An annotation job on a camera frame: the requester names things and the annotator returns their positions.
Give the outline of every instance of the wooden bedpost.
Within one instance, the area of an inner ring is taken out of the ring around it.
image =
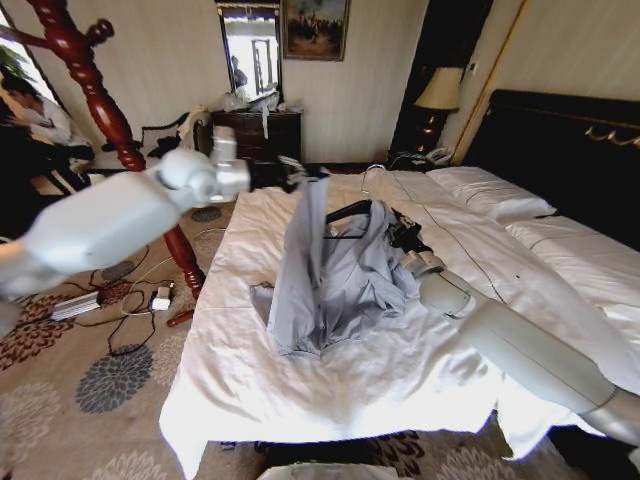
[[[91,116],[100,131],[116,147],[118,159],[129,170],[141,171],[145,161],[135,148],[131,127],[124,114],[102,83],[102,74],[93,61],[93,47],[113,36],[113,27],[100,19],[86,34],[81,33],[67,11],[66,0],[27,0],[44,27],[44,39],[22,32],[4,30],[3,36],[37,47],[49,48],[60,57],[87,97]],[[182,229],[176,226],[164,235],[169,252],[182,269],[193,298],[197,299],[204,283],[204,273],[198,267],[195,253]]]

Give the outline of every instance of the lamp shade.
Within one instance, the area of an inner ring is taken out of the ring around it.
[[[460,108],[460,80],[462,68],[439,67],[415,105],[433,110],[457,110]]]

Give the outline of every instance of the power adapter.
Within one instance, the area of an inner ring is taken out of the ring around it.
[[[171,287],[159,287],[151,300],[151,310],[169,310],[171,306]]]

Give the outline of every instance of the framed painting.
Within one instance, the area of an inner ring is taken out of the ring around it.
[[[284,57],[344,60],[350,0],[283,0]]]

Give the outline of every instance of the mirror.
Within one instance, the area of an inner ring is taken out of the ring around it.
[[[282,99],[280,5],[217,2],[231,91],[254,101],[276,90]]]

